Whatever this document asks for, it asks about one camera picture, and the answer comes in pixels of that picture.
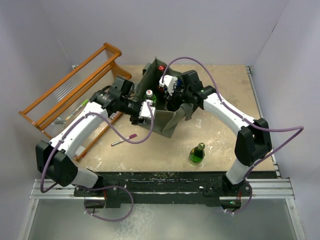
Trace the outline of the green canvas bag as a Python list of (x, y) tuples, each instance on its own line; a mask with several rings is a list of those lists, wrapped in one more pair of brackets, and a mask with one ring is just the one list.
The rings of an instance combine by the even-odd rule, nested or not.
[(180, 107), (167, 107), (164, 92), (157, 90), (157, 68), (167, 64), (159, 59), (148, 63), (142, 70), (142, 78), (135, 88), (135, 96), (144, 101), (146, 90), (152, 90), (156, 96), (156, 111), (152, 131), (156, 134), (171, 138), (181, 120), (190, 120), (197, 107), (192, 103), (184, 102)]

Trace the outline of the green tea plastic bottle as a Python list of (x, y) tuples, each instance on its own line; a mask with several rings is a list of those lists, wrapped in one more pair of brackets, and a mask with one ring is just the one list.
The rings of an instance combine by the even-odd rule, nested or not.
[(151, 89), (146, 90), (145, 95), (144, 95), (144, 99), (151, 100), (153, 106), (155, 106), (157, 103), (157, 97)]

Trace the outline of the cola glass bottle red cap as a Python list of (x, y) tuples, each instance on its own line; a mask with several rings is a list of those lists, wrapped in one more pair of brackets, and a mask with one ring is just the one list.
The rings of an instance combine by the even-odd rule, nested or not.
[(156, 85), (156, 88), (157, 90), (160, 92), (160, 93), (163, 93), (165, 90), (163, 87), (160, 86), (160, 80), (161, 80), (161, 77), (163, 76), (163, 73), (164, 73), (164, 70), (165, 70), (165, 66), (164, 65), (159, 65), (157, 67), (157, 71), (156, 71), (156, 76), (157, 76), (157, 85)]

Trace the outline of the green glass bottle front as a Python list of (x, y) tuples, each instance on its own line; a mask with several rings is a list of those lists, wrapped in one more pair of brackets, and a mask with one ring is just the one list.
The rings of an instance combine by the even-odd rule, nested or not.
[(205, 144), (203, 142), (195, 146), (189, 153), (189, 161), (193, 165), (200, 164), (205, 158)]

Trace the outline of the blue yellow juice carton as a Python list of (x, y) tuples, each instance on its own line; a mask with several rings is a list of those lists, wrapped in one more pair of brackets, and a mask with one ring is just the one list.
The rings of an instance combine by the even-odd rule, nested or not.
[(182, 84), (182, 80), (181, 80), (180, 78), (178, 78), (178, 79), (177, 79), (177, 82), (176, 82), (176, 85), (177, 85), (177, 86), (181, 86), (181, 84)]

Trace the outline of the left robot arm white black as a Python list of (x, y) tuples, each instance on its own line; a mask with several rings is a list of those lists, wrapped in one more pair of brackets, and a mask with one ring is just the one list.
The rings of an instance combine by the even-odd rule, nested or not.
[(79, 167), (74, 160), (83, 142), (108, 118), (117, 112), (133, 117), (139, 115), (141, 103), (130, 100), (135, 84), (123, 77), (116, 77), (112, 85), (97, 90), (78, 116), (49, 142), (41, 140), (35, 147), (37, 169), (41, 173), (40, 191), (46, 193), (45, 178), (55, 185), (84, 187), (91, 196), (103, 191), (104, 180), (98, 173)]

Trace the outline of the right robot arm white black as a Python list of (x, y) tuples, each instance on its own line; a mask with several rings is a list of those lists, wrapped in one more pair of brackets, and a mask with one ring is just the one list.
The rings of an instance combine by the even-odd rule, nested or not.
[(213, 86), (203, 86), (195, 70), (186, 71), (180, 77), (164, 75), (159, 80), (159, 87), (164, 89), (169, 100), (191, 104), (195, 109), (213, 114), (236, 135), (236, 159), (223, 175), (221, 186), (226, 195), (235, 195), (249, 169), (272, 149), (268, 122), (239, 111), (218, 96)]

